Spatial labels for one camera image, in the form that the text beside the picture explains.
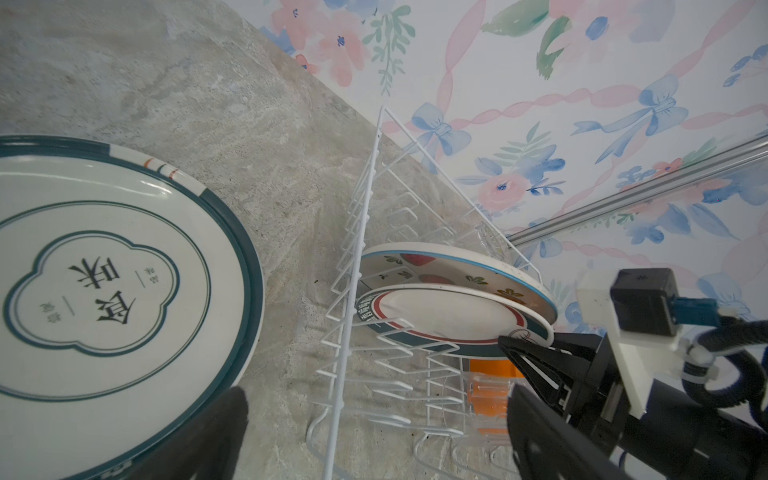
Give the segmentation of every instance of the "silver metal strip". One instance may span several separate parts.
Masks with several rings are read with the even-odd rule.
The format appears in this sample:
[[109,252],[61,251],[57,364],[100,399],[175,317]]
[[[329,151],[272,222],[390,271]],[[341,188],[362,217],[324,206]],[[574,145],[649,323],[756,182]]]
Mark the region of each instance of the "silver metal strip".
[[734,147],[723,153],[713,155],[690,167],[682,168],[664,175],[663,177],[637,185],[630,190],[611,195],[610,197],[605,197],[603,200],[578,208],[572,212],[563,214],[560,217],[547,220],[535,227],[514,233],[507,236],[507,238],[516,246],[540,240],[541,238],[552,235],[560,230],[573,227],[578,223],[592,220],[601,215],[609,214],[612,211],[629,207],[630,205],[644,200],[649,200],[652,197],[676,188],[682,188],[708,177],[723,174],[734,168],[742,167],[767,158],[768,137],[761,137],[740,145],[739,147]]

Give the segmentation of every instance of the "plate with red ring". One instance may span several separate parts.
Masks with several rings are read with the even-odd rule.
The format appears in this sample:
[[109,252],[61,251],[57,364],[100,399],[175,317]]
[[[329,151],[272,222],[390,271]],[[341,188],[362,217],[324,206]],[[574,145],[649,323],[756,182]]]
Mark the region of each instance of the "plate with red ring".
[[452,342],[458,350],[448,353],[476,359],[506,358],[498,348],[498,337],[527,340],[550,346],[552,326],[538,313],[493,293],[444,283],[404,283],[364,293],[356,301],[357,316],[378,333],[392,332],[407,325],[413,329],[392,333],[388,338],[407,346],[435,351],[451,348],[438,342]]
[[360,273],[364,290],[411,283],[463,286],[528,307],[550,325],[558,318],[549,290],[534,277],[495,258],[458,247],[384,243],[362,253]]

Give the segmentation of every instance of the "white wire dish rack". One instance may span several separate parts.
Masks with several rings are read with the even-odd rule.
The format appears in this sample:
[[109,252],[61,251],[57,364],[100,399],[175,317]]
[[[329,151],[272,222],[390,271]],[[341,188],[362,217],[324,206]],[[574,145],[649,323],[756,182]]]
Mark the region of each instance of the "white wire dish rack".
[[[379,159],[379,140],[382,136],[382,123],[386,118],[394,121],[412,142],[388,164]],[[404,180],[402,175],[395,172],[398,164],[399,168],[421,169],[407,159],[406,162],[400,163],[410,154],[418,152],[433,162],[439,179],[443,180],[435,182],[437,177],[431,176],[432,184],[427,183],[427,195],[422,196],[416,193],[418,188],[414,188],[414,178],[418,175],[409,175]],[[446,191],[453,189],[455,194],[450,197],[458,199],[460,203],[444,205],[441,196],[434,194],[441,188]],[[426,196],[435,197],[435,200],[430,198],[430,203],[433,203],[435,208],[424,200],[423,197]],[[438,210],[441,208],[448,213],[439,214]],[[457,211],[463,212],[464,209],[465,213],[455,214]],[[541,281],[538,269],[526,260],[469,197],[459,190],[427,150],[386,107],[382,107],[379,112],[373,148],[357,180],[346,212],[346,235],[340,246],[339,261],[336,264],[338,276],[330,287],[335,299],[326,312],[326,318],[331,320],[332,324],[320,340],[322,348],[330,348],[334,353],[333,359],[317,370],[317,373],[328,379],[327,397],[315,401],[323,406],[323,410],[312,420],[306,433],[308,449],[324,461],[323,480],[334,477],[353,479],[334,462],[339,421],[343,414],[357,415],[371,422],[400,428],[404,433],[420,432],[421,436],[415,438],[413,454],[416,463],[433,474],[455,480],[519,478],[511,463],[511,448],[508,446],[508,436],[503,430],[504,419],[500,418],[500,435],[478,434],[477,427],[482,424],[482,420],[474,414],[468,404],[467,388],[471,380],[465,372],[466,362],[450,356],[458,346],[445,341],[435,341],[422,346],[404,346],[390,339],[393,334],[413,328],[407,319],[402,318],[395,319],[402,328],[379,334],[376,336],[375,345],[356,345],[353,342],[353,332],[357,331],[358,327],[383,323],[385,320],[360,322],[355,315],[355,299],[361,279],[361,255],[366,245],[372,247],[394,241],[443,243],[476,250],[507,262],[518,258],[521,261],[519,267],[527,267],[528,272]],[[375,364],[384,368],[389,375],[348,375],[349,359],[362,353],[375,353]],[[345,386],[352,384],[363,384],[374,394],[385,397],[387,408],[345,406]],[[410,414],[414,411],[414,405],[423,406],[423,410],[418,409],[423,415]],[[485,420],[499,426],[499,422],[494,422],[494,419]],[[327,422],[328,432],[324,453],[317,446],[319,439],[315,438],[321,422]],[[450,439],[450,456],[455,466],[450,470],[453,473],[446,471],[449,468],[442,463],[433,465],[424,459],[422,447],[430,437]],[[484,463],[482,468],[462,460],[467,457],[462,454],[465,448],[479,449],[480,453],[476,457]]]

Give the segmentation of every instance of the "chinese character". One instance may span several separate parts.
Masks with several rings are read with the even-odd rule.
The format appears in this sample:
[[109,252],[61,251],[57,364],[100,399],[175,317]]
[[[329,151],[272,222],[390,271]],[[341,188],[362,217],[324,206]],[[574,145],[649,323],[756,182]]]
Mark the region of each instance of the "chinese character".
[[105,280],[111,282],[116,278],[120,278],[120,276],[118,275],[118,271],[114,268],[114,265],[112,265],[112,260],[110,260],[109,257],[107,258],[107,263],[99,267],[98,261],[100,258],[101,257],[96,257],[96,261],[92,266],[89,266],[88,262],[86,262],[84,258],[82,260],[83,268],[72,265],[69,267],[69,269],[80,272],[84,275],[83,278],[78,280],[78,282],[90,280],[90,283],[86,283],[85,286],[93,285],[94,288],[101,288],[98,284],[99,282],[103,282]]
[[136,299],[133,299],[131,305],[126,305],[123,300],[123,293],[120,290],[106,302],[103,300],[96,300],[96,304],[101,305],[98,309],[107,313],[106,316],[100,316],[98,320],[114,320],[115,322],[120,322],[122,324],[127,323],[128,314],[135,301]]

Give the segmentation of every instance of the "plate with chinese characters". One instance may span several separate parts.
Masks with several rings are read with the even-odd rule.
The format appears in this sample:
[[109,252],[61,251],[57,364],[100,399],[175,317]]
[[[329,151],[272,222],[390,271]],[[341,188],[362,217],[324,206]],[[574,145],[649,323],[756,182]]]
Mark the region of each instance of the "plate with chinese characters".
[[538,313],[506,298],[463,286],[441,283],[405,283],[383,286],[356,301],[357,316],[371,322],[379,333],[406,328],[388,338],[408,346],[435,351],[458,350],[446,355],[476,359],[506,358],[498,348],[499,336],[550,346],[552,326]]
[[116,145],[0,137],[0,192],[0,478],[127,473],[245,370],[253,244],[203,184]]
[[362,253],[360,282],[366,290],[400,283],[444,283],[493,293],[543,316],[550,324],[558,308],[547,287],[495,258],[437,243],[384,243]]

